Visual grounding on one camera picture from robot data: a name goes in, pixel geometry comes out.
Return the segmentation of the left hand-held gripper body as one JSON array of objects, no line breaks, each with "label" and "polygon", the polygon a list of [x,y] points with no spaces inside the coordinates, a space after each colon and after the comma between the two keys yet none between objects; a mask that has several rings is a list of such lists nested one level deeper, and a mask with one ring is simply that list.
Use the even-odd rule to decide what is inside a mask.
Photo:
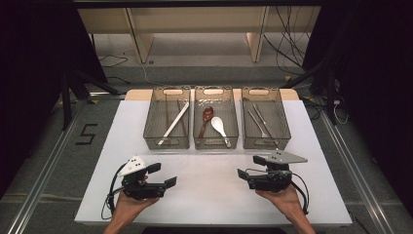
[{"label": "left hand-held gripper body", "polygon": [[138,156],[132,156],[118,172],[123,178],[121,184],[124,193],[135,200],[163,197],[166,192],[164,183],[149,183],[146,180],[147,165]]}]

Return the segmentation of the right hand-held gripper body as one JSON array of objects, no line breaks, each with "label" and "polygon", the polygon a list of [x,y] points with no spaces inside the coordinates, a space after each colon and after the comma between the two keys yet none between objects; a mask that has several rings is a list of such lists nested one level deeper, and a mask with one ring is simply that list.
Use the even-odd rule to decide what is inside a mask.
[{"label": "right hand-held gripper body", "polygon": [[263,175],[248,175],[246,182],[250,189],[271,192],[285,190],[292,180],[289,165],[308,162],[306,158],[278,149],[265,159],[266,170]]}]

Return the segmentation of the metal knife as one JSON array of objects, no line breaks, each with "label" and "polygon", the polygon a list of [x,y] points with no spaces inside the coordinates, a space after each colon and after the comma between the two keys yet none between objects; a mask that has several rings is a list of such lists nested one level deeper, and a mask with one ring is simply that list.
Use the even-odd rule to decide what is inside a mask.
[{"label": "metal knife", "polygon": [[265,118],[263,117],[258,105],[256,103],[253,104],[253,108],[256,112],[256,114],[258,115],[258,117],[260,118],[260,120],[262,121],[264,127],[266,128],[267,132],[269,133],[270,137],[272,139],[274,139],[276,141],[276,145],[279,145],[278,141],[276,140],[276,133],[274,131],[274,129],[267,123],[267,121],[265,120]]}]

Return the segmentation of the metal fork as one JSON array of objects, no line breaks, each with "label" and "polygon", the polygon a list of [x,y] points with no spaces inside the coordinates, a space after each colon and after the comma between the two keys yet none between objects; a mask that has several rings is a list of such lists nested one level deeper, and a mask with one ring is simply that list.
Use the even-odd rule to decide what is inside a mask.
[{"label": "metal fork", "polygon": [[252,112],[250,110],[247,111],[249,116],[252,118],[253,122],[255,123],[255,125],[257,126],[258,130],[261,133],[261,137],[266,138],[269,137],[264,130],[261,128],[260,124],[258,123],[257,119],[254,117],[254,115],[252,114]]}]

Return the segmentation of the transparent grey plastic bin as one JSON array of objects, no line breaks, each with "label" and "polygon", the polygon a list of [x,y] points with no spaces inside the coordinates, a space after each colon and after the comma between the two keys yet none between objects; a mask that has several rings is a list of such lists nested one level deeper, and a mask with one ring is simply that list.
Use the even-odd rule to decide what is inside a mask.
[{"label": "transparent grey plastic bin", "polygon": [[[206,123],[204,136],[198,138],[203,124],[203,112],[208,107],[213,108],[213,117],[223,121],[224,131],[232,146],[228,148],[224,138],[211,125],[211,120]],[[231,87],[197,86],[193,105],[193,138],[197,150],[229,150],[236,149],[239,128],[237,111]]]},{"label": "transparent grey plastic bin", "polygon": [[[256,103],[267,121],[276,133],[276,141],[272,139],[256,114],[253,104]],[[275,150],[285,149],[291,139],[291,133],[286,120],[282,103],[281,91],[276,87],[243,87],[242,88],[244,149]],[[248,114],[252,112],[261,128],[269,136],[261,137],[261,133]]]},{"label": "transparent grey plastic bin", "polygon": [[[166,129],[165,94],[169,101],[169,128]],[[187,149],[189,143],[189,117],[191,88],[189,86],[163,86],[153,89],[143,137],[150,150]],[[183,136],[177,101],[186,101],[184,121],[187,136]]]}]

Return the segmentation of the white ceramic spoon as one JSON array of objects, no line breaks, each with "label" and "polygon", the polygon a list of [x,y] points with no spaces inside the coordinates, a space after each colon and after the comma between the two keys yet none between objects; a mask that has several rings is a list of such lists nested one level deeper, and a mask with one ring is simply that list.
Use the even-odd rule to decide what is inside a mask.
[{"label": "white ceramic spoon", "polygon": [[211,125],[212,127],[221,134],[221,136],[224,138],[225,144],[228,148],[232,146],[230,139],[227,138],[225,131],[224,131],[224,125],[223,121],[219,117],[213,117],[211,119]]}]

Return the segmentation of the brown wooden spoon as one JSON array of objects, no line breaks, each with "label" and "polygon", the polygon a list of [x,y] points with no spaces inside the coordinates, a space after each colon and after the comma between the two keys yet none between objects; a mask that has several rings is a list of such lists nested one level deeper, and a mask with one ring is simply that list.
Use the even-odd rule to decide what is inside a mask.
[{"label": "brown wooden spoon", "polygon": [[209,120],[211,120],[212,118],[213,118],[213,108],[211,106],[208,106],[203,112],[204,121],[203,121],[202,127],[200,129],[198,138],[202,138],[204,136],[204,132],[205,132],[205,129],[206,129],[207,122]]}]

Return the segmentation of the person's left hand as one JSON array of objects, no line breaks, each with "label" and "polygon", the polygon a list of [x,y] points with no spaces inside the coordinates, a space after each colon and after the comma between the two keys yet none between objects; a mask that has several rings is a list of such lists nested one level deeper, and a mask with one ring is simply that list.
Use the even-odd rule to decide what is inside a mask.
[{"label": "person's left hand", "polygon": [[159,198],[135,200],[134,198],[128,197],[124,192],[121,192],[111,221],[122,225],[131,224],[140,213],[158,201]]}]

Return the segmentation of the person's right hand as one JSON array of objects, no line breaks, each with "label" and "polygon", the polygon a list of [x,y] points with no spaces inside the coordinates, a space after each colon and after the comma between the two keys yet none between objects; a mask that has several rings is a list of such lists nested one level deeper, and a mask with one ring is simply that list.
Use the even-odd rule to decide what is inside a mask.
[{"label": "person's right hand", "polygon": [[292,185],[279,192],[256,190],[255,193],[269,200],[289,221],[297,220],[303,213],[296,189]]}]

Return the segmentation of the black metal stand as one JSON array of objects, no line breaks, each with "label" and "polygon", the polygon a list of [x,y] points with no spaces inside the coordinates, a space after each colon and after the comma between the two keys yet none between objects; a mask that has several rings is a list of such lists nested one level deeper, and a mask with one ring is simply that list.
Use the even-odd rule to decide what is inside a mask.
[{"label": "black metal stand", "polygon": [[92,83],[103,91],[115,96],[124,95],[125,92],[118,91],[106,83],[99,81],[93,76],[79,69],[65,69],[60,79],[60,93],[63,106],[63,127],[65,131],[72,122],[72,111],[70,94],[72,92],[79,100],[87,100],[91,93],[86,88],[86,83]]},{"label": "black metal stand", "polygon": [[313,77],[313,83],[311,85],[311,93],[315,95],[326,94],[326,114],[328,119],[333,125],[337,124],[334,114],[334,100],[335,95],[335,71],[328,58],[324,58],[316,66],[306,71],[304,74],[299,75],[296,79],[287,82],[282,86],[283,89],[292,89],[296,85],[304,82],[305,80]]}]

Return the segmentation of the dark curtain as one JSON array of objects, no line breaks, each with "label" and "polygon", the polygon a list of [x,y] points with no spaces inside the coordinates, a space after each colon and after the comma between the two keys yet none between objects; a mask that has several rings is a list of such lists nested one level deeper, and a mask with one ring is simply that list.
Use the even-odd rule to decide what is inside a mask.
[{"label": "dark curtain", "polygon": [[326,0],[305,58],[321,61],[350,13],[354,36],[340,48],[336,79],[360,134],[404,207],[413,214],[413,0]]},{"label": "dark curtain", "polygon": [[73,0],[0,0],[0,198],[79,70],[107,81]]}]

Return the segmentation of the light wooden desk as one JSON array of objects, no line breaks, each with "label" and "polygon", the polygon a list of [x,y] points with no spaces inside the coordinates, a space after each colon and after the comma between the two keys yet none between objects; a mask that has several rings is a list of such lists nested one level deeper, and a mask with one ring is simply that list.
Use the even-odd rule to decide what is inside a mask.
[{"label": "light wooden desk", "polygon": [[90,34],[128,34],[139,62],[147,61],[157,33],[244,33],[251,60],[260,59],[266,32],[310,33],[320,7],[177,7],[80,9]]}]

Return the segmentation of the black metal bar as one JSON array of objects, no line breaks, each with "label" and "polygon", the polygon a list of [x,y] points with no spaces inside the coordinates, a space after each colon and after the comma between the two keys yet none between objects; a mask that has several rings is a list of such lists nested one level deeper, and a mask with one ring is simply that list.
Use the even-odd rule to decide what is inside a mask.
[{"label": "black metal bar", "polygon": [[328,0],[71,0],[78,8],[322,6]]}]

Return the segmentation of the metal floor rail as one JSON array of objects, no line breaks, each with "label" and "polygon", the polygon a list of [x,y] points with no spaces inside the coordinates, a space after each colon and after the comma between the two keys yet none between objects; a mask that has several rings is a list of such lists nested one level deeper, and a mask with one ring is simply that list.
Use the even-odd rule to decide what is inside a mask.
[{"label": "metal floor rail", "polygon": [[379,200],[373,194],[372,189],[367,184],[367,180],[362,174],[362,171],[357,165],[352,152],[344,141],[338,128],[334,126],[328,119],[325,112],[322,112],[321,120],[325,127],[327,128],[330,137],[332,138],[339,155],[353,181],[357,192],[363,201],[376,229],[379,234],[394,234],[394,229],[392,228],[384,209],[379,203]]},{"label": "metal floor rail", "polygon": [[83,109],[87,105],[85,100],[79,100],[74,105],[73,117],[69,122],[67,128],[62,131],[57,139],[57,142],[50,153],[48,160],[46,161],[41,173],[37,176],[33,187],[30,192],[25,196],[25,199],[14,218],[11,226],[9,227],[7,234],[22,234],[28,221],[34,213],[34,210],[43,194],[55,168],[56,165],[64,151],[64,148],[69,141],[73,130],[78,122],[79,115],[82,113]]}]

